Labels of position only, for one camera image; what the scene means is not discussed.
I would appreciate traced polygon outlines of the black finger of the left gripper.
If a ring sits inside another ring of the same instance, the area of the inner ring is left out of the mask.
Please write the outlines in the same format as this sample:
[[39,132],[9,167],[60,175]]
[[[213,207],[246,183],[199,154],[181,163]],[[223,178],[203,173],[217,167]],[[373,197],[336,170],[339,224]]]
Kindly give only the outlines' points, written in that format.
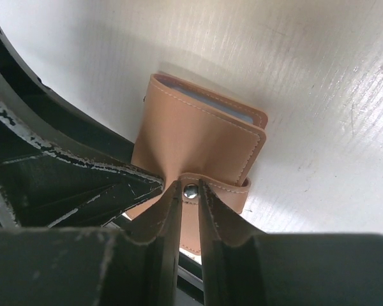
[[104,226],[163,191],[133,143],[67,102],[0,28],[0,228]]

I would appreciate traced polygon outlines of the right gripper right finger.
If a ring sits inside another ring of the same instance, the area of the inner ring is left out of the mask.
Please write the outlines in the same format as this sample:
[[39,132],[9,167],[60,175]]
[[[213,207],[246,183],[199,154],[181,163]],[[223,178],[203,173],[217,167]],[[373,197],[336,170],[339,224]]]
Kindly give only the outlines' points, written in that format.
[[199,182],[206,305],[383,305],[383,235],[267,234]]

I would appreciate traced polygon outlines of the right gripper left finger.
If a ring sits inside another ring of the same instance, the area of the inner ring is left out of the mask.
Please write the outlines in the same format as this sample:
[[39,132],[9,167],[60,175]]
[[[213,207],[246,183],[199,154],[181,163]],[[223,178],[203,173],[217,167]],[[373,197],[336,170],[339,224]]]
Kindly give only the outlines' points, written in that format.
[[124,229],[0,229],[0,305],[173,305],[182,188]]

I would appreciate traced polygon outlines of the brown leather card holder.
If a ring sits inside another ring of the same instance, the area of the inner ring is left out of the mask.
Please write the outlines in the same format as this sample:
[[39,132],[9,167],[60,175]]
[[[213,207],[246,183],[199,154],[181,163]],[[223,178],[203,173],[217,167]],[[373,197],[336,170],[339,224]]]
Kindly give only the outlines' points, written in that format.
[[258,108],[174,76],[151,75],[131,162],[159,175],[165,187],[181,181],[182,249],[201,253],[200,180],[232,210],[243,211],[267,123]]

